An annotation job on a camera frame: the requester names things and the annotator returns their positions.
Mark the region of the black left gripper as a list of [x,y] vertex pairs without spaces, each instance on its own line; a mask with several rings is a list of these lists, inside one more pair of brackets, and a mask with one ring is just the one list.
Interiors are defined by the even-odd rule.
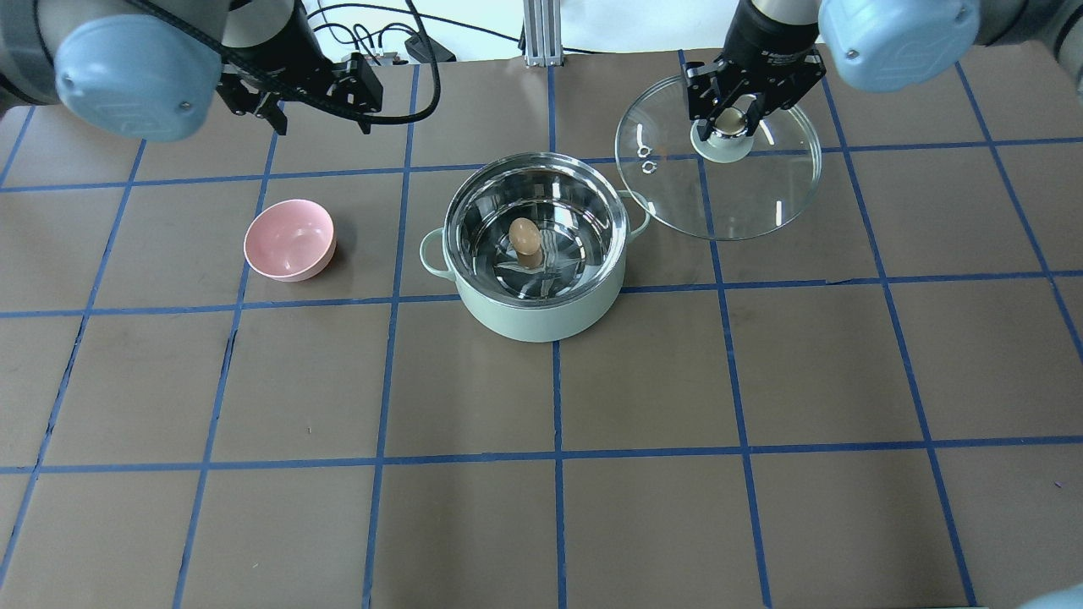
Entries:
[[[339,62],[325,57],[306,17],[229,17],[222,43],[293,90],[347,104],[360,116],[355,122],[362,134],[371,134],[369,117],[382,111],[384,89],[360,47]],[[233,114],[258,115],[275,134],[287,134],[288,119],[273,86],[227,59],[216,92]]]

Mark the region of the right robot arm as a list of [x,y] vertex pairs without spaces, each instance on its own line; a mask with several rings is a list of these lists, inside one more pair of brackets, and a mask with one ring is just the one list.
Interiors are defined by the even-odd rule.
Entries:
[[739,1],[723,49],[689,62],[690,139],[704,156],[751,147],[765,118],[790,111],[827,72],[886,93],[919,85],[973,46],[1038,41],[1080,85],[1079,1]]

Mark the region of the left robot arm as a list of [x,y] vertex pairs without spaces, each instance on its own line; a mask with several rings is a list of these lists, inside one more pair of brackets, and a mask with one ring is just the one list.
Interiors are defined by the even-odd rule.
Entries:
[[121,137],[179,141],[220,101],[286,134],[282,101],[326,99],[364,132],[383,86],[326,57],[301,1],[4,1],[3,112],[62,105]]

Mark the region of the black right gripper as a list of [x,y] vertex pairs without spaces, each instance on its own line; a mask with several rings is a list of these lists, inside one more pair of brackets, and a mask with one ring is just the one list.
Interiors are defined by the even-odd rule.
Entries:
[[686,104],[694,144],[725,140],[721,112],[747,99],[745,135],[796,105],[827,72],[815,49],[815,1],[739,1],[717,59],[684,65]]

